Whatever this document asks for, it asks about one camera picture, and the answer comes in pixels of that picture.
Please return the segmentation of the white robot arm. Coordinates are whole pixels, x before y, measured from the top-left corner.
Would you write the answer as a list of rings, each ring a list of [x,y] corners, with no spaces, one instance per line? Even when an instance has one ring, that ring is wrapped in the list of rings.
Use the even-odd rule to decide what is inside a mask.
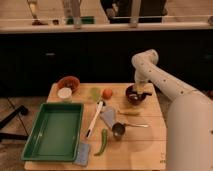
[[[171,100],[167,113],[166,171],[213,171],[213,100],[157,67],[154,49],[132,57],[135,82],[151,81]]]

